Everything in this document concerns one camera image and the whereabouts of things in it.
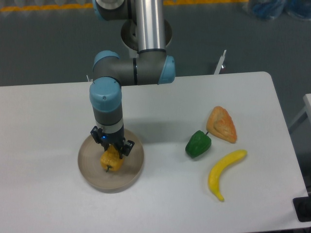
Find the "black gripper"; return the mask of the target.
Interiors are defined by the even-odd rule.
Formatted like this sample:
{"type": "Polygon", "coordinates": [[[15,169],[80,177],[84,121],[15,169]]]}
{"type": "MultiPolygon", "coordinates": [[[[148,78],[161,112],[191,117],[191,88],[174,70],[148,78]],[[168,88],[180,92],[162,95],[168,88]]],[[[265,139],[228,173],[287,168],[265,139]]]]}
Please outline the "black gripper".
{"type": "Polygon", "coordinates": [[[114,133],[105,133],[102,128],[94,126],[90,134],[94,141],[100,144],[104,150],[109,148],[109,144],[114,145],[119,153],[120,159],[123,159],[124,156],[127,157],[135,145],[134,141],[125,140],[123,126],[114,133]]]}

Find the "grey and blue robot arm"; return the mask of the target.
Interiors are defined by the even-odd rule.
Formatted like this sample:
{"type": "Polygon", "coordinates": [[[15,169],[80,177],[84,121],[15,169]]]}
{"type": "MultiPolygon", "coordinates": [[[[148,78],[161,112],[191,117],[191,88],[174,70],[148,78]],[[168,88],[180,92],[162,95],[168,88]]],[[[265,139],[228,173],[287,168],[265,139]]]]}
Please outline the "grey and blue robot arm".
{"type": "Polygon", "coordinates": [[[128,19],[138,43],[137,55],[121,59],[110,50],[94,58],[89,89],[96,126],[91,135],[104,149],[113,145],[119,157],[128,156],[134,142],[124,137],[123,86],[172,83],[175,63],[166,53],[165,20],[161,0],[95,0],[95,13],[102,19],[128,19]]]}

